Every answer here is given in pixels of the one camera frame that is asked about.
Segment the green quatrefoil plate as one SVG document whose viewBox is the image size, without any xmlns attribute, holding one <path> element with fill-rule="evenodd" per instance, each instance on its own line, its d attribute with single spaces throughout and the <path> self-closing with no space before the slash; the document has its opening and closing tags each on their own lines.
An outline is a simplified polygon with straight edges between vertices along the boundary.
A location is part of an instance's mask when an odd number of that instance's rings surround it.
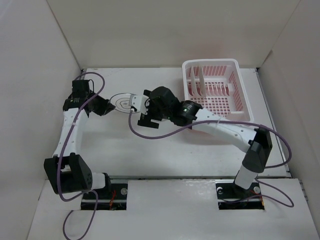
<svg viewBox="0 0 320 240">
<path fill-rule="evenodd" d="M 109 100 L 115 106 L 115 110 L 120 113 L 129 114 L 131 111 L 130 99 L 132 93 L 122 92 L 114 94 Z"/>
</svg>

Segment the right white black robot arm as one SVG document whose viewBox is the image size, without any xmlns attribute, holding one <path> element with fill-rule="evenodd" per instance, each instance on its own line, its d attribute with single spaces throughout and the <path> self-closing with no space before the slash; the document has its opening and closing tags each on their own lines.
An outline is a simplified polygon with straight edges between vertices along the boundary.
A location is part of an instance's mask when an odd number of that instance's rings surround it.
<svg viewBox="0 0 320 240">
<path fill-rule="evenodd" d="M 255 178 L 266 168 L 273 145 L 271 131 L 265 126 L 252 128 L 251 122 L 227 120 L 194 101 L 179 101 L 164 86 L 132 96 L 129 104 L 133 111 L 140 112 L 137 124 L 141 127 L 157 129 L 160 121 L 168 120 L 183 129 L 218 137 L 244 152 L 240 169 L 231 184 L 231 191 L 237 197 L 247 194 Z"/>
</svg>

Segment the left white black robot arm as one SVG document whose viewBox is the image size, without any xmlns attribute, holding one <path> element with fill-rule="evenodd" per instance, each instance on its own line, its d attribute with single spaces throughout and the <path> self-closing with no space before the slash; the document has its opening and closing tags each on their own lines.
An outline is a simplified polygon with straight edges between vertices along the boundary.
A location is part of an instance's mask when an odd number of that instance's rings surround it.
<svg viewBox="0 0 320 240">
<path fill-rule="evenodd" d="M 45 159 L 44 170 L 53 191 L 58 194 L 94 192 L 102 199 L 111 195 L 107 173 L 92 172 L 80 155 L 83 131 L 90 113 L 105 116 L 116 107 L 91 90 L 89 80 L 74 80 L 65 100 L 63 126 L 52 157 Z"/>
</svg>

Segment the orange sunburst plate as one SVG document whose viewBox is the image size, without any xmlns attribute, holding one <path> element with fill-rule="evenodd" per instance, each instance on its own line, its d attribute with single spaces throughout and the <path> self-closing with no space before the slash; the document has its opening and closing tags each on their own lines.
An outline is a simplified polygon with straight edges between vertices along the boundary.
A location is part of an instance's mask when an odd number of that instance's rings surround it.
<svg viewBox="0 0 320 240">
<path fill-rule="evenodd" d="M 196 79 L 195 79 L 195 74 L 194 74 L 194 68 L 191 67 L 190 68 L 190 78 L 191 78 L 191 88 L 192 88 L 192 92 L 193 92 L 193 96 L 194 97 L 198 97 L 198 90 L 197 90 L 197 85 L 196 85 Z"/>
<path fill-rule="evenodd" d="M 203 71 L 203 67 L 202 66 L 199 67 L 198 76 L 199 76 L 201 95 L 202 95 L 203 98 L 206 98 L 207 97 L 207 92 L 206 92 L 204 71 Z"/>
</svg>

